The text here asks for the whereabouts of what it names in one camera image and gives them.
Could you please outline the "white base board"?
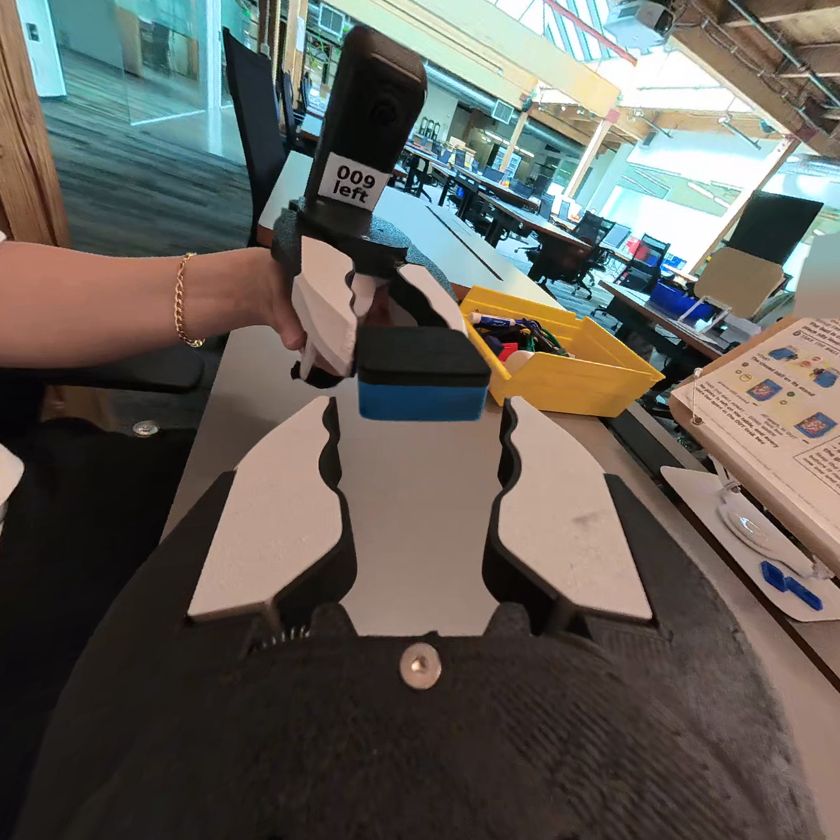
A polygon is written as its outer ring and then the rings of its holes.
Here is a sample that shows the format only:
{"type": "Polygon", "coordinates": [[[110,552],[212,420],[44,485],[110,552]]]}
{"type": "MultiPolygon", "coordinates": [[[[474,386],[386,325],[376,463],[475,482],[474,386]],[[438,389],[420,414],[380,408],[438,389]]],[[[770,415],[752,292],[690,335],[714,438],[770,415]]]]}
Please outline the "white base board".
{"type": "Polygon", "coordinates": [[[719,476],[709,473],[666,466],[661,474],[769,603],[798,623],[838,621],[839,590],[834,578],[817,576],[811,558],[744,494],[726,488],[719,476]],[[779,592],[767,584],[760,569],[765,560],[816,593],[823,610],[816,612],[792,593],[779,592]]]}

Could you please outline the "black office chair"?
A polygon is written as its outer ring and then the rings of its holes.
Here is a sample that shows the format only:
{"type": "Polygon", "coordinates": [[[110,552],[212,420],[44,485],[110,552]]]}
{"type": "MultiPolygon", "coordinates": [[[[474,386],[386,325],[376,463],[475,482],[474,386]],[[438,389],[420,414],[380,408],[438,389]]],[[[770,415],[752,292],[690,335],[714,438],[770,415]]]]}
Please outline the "black office chair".
{"type": "Polygon", "coordinates": [[[287,155],[271,62],[222,29],[227,85],[243,146],[252,202],[248,247],[258,245],[259,218],[277,183],[287,155]]]}

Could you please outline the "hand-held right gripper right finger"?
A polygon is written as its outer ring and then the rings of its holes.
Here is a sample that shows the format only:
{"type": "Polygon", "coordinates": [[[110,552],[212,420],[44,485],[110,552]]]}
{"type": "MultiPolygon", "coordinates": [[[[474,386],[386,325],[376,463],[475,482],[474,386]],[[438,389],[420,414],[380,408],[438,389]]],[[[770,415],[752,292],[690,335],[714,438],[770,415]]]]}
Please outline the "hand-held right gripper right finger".
{"type": "Polygon", "coordinates": [[[504,402],[500,446],[482,560],[488,592],[522,607],[535,636],[586,631],[591,617],[651,624],[612,492],[623,483],[521,396],[504,402]]]}

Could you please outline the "yellow plastic bin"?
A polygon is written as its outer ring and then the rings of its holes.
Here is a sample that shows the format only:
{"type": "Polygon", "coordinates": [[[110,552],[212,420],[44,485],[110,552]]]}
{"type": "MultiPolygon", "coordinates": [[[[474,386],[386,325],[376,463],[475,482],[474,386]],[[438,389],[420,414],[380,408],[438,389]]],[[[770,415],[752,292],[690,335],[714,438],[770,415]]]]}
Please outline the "yellow plastic bin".
{"type": "Polygon", "coordinates": [[[543,412],[616,417],[664,379],[612,333],[572,311],[483,287],[472,287],[460,310],[466,321],[472,313],[532,318],[572,354],[537,352],[510,371],[468,322],[469,340],[490,367],[488,392],[498,405],[521,396],[543,412]]]}

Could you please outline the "person's left hand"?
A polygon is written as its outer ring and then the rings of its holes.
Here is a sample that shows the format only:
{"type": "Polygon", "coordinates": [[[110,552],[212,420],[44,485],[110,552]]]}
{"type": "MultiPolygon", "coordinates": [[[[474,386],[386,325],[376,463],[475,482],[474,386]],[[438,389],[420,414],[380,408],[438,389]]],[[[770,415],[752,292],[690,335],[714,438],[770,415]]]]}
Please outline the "person's left hand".
{"type": "Polygon", "coordinates": [[[258,324],[273,328],[286,349],[303,350],[307,334],[291,303],[292,279],[266,248],[255,250],[254,283],[258,324]]]}

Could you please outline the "person's left forearm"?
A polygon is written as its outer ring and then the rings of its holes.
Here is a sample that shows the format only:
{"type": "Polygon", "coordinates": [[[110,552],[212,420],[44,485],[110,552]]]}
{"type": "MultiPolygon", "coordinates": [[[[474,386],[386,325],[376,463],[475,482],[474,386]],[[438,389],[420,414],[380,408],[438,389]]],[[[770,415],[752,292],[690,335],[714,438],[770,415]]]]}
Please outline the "person's left forearm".
{"type": "Polygon", "coordinates": [[[4,241],[1,365],[107,363],[261,326],[256,249],[123,258],[4,241]]]}

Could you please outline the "blue foam block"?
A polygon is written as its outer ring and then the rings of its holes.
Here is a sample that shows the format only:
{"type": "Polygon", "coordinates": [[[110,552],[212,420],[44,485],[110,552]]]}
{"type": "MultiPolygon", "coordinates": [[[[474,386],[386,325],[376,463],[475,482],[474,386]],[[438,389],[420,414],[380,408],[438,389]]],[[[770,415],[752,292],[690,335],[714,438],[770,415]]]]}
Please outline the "blue foam block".
{"type": "Polygon", "coordinates": [[[355,345],[362,417],[382,422],[474,422],[484,411],[490,367],[462,332],[362,327],[355,345]]]}

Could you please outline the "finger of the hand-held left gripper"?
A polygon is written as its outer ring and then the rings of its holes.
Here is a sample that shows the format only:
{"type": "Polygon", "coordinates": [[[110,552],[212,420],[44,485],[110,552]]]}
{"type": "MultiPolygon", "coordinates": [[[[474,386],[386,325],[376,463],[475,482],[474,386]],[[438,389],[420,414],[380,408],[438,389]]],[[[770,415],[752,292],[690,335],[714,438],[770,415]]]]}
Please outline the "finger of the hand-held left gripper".
{"type": "Polygon", "coordinates": [[[467,335],[465,318],[453,293],[429,268],[405,263],[396,268],[395,302],[421,327],[446,327],[467,335]]]}

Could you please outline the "black monitor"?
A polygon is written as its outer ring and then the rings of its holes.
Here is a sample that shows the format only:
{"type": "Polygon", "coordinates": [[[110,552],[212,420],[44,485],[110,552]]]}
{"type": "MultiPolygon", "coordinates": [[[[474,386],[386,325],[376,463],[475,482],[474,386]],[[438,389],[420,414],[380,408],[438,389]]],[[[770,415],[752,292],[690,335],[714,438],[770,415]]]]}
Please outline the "black monitor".
{"type": "Polygon", "coordinates": [[[756,192],[729,235],[727,247],[782,266],[823,207],[809,198],[756,192]]]}

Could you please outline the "blue storage bin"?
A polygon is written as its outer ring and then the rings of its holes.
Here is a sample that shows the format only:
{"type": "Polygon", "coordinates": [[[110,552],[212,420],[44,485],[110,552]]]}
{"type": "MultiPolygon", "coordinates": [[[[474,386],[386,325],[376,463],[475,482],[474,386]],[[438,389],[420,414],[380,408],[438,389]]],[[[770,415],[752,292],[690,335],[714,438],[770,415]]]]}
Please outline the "blue storage bin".
{"type": "Polygon", "coordinates": [[[686,290],[664,280],[657,281],[653,286],[647,304],[668,318],[681,320],[692,327],[698,321],[712,320],[717,312],[710,304],[699,302],[686,290]]]}

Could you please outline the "brown document stand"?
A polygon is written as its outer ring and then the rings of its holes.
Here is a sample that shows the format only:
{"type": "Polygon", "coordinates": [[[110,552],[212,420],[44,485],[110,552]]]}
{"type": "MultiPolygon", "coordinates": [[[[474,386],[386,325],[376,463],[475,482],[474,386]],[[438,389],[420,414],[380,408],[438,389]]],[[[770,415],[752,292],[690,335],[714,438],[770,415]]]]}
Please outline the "brown document stand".
{"type": "Polygon", "coordinates": [[[751,319],[783,284],[781,265],[728,246],[709,258],[693,292],[740,319],[751,319]]]}

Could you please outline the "white ceiling unit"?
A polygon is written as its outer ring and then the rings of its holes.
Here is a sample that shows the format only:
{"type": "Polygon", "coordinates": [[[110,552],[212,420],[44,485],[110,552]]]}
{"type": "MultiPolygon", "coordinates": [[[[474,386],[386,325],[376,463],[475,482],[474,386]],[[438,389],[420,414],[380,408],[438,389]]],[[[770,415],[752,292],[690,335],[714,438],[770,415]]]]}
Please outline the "white ceiling unit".
{"type": "Polygon", "coordinates": [[[610,6],[603,28],[625,50],[664,45],[675,22],[667,2],[626,1],[610,6]]]}

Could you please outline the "white desk wood edge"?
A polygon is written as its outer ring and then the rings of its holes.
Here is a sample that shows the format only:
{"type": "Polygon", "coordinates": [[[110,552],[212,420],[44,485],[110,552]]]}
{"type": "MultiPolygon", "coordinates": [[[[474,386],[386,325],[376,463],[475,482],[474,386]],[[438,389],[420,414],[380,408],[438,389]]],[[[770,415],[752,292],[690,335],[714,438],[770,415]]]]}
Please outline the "white desk wood edge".
{"type": "MultiPolygon", "coordinates": [[[[312,158],[292,152],[274,184],[257,223],[257,242],[270,247],[275,222],[305,192],[312,158]]],[[[457,216],[423,199],[386,187],[375,209],[398,227],[453,284],[458,299],[474,286],[559,308],[551,295],[515,268],[457,216]]]]}

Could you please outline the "person's black trousers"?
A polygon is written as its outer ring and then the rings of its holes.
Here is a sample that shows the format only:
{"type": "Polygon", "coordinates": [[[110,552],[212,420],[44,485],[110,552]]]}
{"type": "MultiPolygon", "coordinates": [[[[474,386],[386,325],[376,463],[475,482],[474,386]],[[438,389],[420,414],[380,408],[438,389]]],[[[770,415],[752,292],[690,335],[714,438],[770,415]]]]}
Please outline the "person's black trousers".
{"type": "Polygon", "coordinates": [[[160,541],[195,431],[140,438],[80,418],[3,436],[24,463],[1,541],[1,832],[81,651],[160,541]]]}

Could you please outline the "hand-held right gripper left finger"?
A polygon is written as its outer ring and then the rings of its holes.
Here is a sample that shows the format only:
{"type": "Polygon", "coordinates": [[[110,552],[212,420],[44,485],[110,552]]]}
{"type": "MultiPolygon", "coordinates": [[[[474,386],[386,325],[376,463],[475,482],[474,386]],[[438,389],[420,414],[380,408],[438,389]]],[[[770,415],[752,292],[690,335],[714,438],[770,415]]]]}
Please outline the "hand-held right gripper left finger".
{"type": "Polygon", "coordinates": [[[350,592],[358,562],[341,491],[340,418],[319,396],[241,459],[187,617],[259,616],[272,634],[308,628],[350,592]]]}

